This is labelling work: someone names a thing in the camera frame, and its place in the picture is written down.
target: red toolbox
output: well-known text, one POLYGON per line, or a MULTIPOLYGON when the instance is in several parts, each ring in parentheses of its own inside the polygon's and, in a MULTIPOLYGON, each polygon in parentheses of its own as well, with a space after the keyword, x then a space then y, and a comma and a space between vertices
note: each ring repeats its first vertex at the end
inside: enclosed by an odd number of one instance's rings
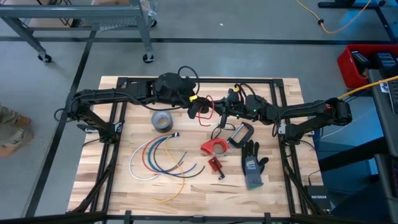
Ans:
POLYGON ((359 74, 358 69, 351 54, 357 50, 369 60, 376 52, 392 52, 398 55, 398 45, 377 45, 377 44, 349 44, 344 52, 337 58, 338 66, 344 82, 348 88, 358 88, 368 84, 368 78, 359 74))

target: gray glove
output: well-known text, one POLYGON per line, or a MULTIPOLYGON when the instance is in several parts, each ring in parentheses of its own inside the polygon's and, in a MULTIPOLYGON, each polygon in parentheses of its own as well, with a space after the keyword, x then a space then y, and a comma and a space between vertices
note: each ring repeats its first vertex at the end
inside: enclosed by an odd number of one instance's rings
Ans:
POLYGON ((261 173, 264 171, 265 164, 269 161, 267 157, 257 159, 260 144, 250 140, 242 147, 242 170, 245 175, 246 187, 251 190, 263 186, 261 173))

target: person's leg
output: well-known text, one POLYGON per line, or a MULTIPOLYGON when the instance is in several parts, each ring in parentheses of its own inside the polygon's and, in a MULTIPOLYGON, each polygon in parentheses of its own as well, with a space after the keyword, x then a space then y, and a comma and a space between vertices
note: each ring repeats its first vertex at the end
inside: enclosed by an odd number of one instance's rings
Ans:
POLYGON ((14 110, 2 106, 0 103, 0 124, 23 127, 30 125, 30 119, 20 115, 14 110))
POLYGON ((0 158, 10 156, 33 139, 33 134, 22 128, 0 124, 0 158))

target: cart wheel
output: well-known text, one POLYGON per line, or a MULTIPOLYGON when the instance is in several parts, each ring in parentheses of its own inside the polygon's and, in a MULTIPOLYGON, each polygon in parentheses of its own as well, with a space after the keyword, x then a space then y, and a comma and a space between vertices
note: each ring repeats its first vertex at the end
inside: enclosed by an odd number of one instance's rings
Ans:
POLYGON ((42 58, 42 56, 37 56, 37 58, 39 59, 39 60, 41 60, 42 62, 44 62, 44 63, 50 63, 50 62, 52 62, 52 57, 51 56, 49 56, 49 55, 44 55, 44 59, 42 58))
POLYGON ((155 60, 155 58, 152 54, 150 54, 150 58, 148 58, 148 54, 144 54, 144 56, 142 56, 142 60, 145 63, 152 63, 155 60))
POLYGON ((156 25, 157 25, 156 19, 152 19, 151 22, 150 22, 150 26, 151 27, 155 27, 156 25))

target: red tool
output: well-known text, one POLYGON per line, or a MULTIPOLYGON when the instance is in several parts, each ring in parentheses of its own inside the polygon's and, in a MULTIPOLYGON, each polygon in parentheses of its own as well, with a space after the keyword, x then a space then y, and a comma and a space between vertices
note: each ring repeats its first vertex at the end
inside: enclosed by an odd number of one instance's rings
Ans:
POLYGON ((218 171, 221 174, 220 177, 218 178, 219 180, 225 177, 223 171, 221 171, 222 165, 217 159, 217 157, 213 157, 212 159, 210 159, 209 164, 214 171, 218 171))
POLYGON ((224 139, 215 138, 215 139, 212 139, 212 140, 210 140, 208 142, 203 143, 200 146, 200 149, 202 151, 205 151, 209 155, 222 156, 228 150, 228 143, 224 139), (214 145, 215 144, 219 144, 219 145, 221 145, 223 147, 223 153, 222 154, 214 153, 214 145))

